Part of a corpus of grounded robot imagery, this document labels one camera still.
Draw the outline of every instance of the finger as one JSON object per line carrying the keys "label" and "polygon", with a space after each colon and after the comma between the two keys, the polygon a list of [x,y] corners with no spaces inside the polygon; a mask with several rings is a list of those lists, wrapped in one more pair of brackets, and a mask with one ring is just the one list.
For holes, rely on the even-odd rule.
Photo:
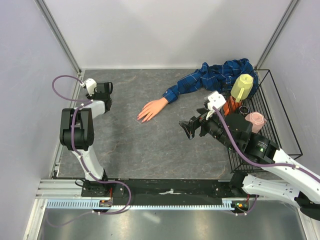
{"label": "finger", "polygon": [[152,114],[150,115],[150,117],[148,117],[148,119],[147,119],[146,121],[147,121],[147,122],[150,121],[154,116],[155,116],[155,114],[152,113]]}
{"label": "finger", "polygon": [[149,112],[150,112],[150,108],[149,107],[147,107],[146,109],[142,110],[138,115],[138,120],[141,119],[143,116],[145,116]]}
{"label": "finger", "polygon": [[149,112],[147,116],[142,120],[142,122],[144,123],[151,115],[152,115],[152,112]]}
{"label": "finger", "polygon": [[152,102],[153,102],[153,101],[150,101],[150,102],[148,102],[146,105],[144,105],[144,107],[142,108],[142,110],[145,109],[146,107],[148,107],[150,104],[152,104]]}

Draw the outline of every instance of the blue plaid shirt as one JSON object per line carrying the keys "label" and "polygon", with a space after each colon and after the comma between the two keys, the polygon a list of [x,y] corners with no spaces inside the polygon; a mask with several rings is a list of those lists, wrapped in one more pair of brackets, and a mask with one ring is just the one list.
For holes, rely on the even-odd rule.
{"label": "blue plaid shirt", "polygon": [[187,94],[204,87],[209,91],[230,91],[235,81],[241,74],[249,74],[253,77],[253,87],[249,94],[251,97],[259,87],[259,78],[253,66],[246,58],[226,61],[223,65],[209,66],[206,62],[201,69],[180,79],[176,85],[168,88],[162,95],[169,103],[178,99],[180,94]]}

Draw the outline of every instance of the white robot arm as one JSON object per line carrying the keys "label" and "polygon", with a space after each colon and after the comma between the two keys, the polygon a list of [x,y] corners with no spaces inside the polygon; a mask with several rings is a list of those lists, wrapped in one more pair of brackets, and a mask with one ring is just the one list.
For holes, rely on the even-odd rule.
{"label": "white robot arm", "polygon": [[[74,128],[74,143],[78,152],[81,153],[86,167],[99,180],[105,180],[106,173],[104,168],[99,164],[95,150],[92,146],[94,142],[93,119],[110,110],[112,100],[110,94],[113,91],[111,82],[96,83],[92,78],[88,78],[83,84],[87,90],[86,97],[92,100],[92,103],[77,112],[76,124]],[[85,179],[94,181],[84,168],[80,156],[73,151],[71,139],[71,121],[76,108],[65,108],[62,110],[60,126],[60,142],[66,146],[79,160],[85,174]]]}
{"label": "white robot arm", "polygon": [[213,92],[205,100],[205,108],[197,109],[200,116],[192,117],[189,122],[179,123],[188,138],[192,139],[195,129],[201,127],[200,137],[210,134],[229,149],[238,152],[244,161],[287,182],[274,182],[250,174],[235,173],[230,187],[235,186],[235,192],[289,203],[300,208],[307,216],[320,220],[320,176],[296,162],[274,142],[252,133],[252,123],[246,121],[241,114],[232,113],[224,119],[219,109],[226,101],[218,92]]}

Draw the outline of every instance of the yellow container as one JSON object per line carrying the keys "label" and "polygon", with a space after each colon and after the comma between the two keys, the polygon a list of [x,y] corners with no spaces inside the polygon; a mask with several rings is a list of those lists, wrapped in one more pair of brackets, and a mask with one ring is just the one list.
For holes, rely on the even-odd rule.
{"label": "yellow container", "polygon": [[254,85],[254,78],[249,74],[241,74],[235,81],[232,89],[231,96],[235,98],[235,102],[239,103],[248,97]]}

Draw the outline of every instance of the pink container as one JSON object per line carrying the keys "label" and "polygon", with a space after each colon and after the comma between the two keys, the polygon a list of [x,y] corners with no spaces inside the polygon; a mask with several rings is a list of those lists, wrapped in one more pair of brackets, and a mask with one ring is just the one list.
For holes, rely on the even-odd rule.
{"label": "pink container", "polygon": [[265,119],[265,117],[257,112],[257,111],[254,111],[250,114],[248,114],[246,117],[245,117],[245,120],[249,121],[252,123],[252,132],[257,134],[261,128],[266,124],[267,120]]}

